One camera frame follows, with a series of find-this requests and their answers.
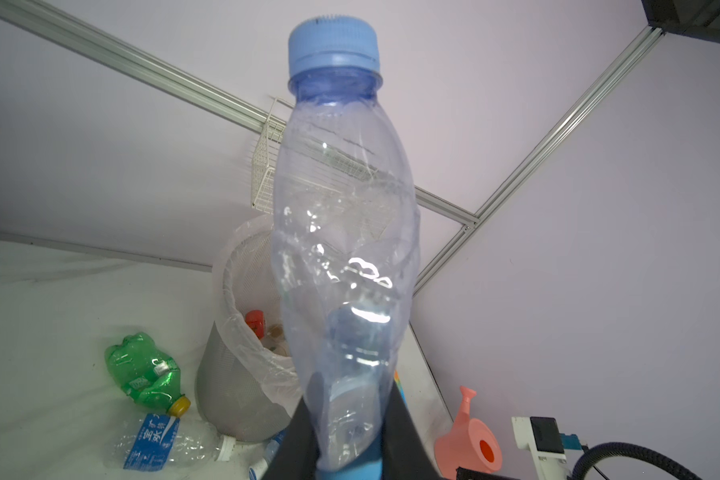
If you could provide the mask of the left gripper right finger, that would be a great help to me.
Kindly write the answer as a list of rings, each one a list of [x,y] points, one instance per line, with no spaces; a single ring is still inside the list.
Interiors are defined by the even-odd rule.
[[[384,480],[439,480],[416,431],[402,394],[392,385],[381,433]]]

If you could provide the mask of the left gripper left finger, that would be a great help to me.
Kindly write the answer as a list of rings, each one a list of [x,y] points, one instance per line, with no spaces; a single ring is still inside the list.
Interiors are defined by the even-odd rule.
[[[314,480],[319,446],[310,412],[301,400],[263,480]]]

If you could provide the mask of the red label bottle red cap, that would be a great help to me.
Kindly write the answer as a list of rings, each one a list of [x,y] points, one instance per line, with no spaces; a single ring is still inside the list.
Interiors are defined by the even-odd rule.
[[[247,312],[244,317],[244,321],[259,340],[266,336],[267,328],[263,311],[251,310]]]

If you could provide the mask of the blue tinted bottle blue cap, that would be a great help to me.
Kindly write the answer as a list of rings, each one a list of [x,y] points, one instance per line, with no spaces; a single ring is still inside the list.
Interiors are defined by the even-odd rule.
[[[420,264],[406,153],[382,108],[374,29],[343,15],[288,39],[271,262],[320,479],[378,479],[383,417]]]

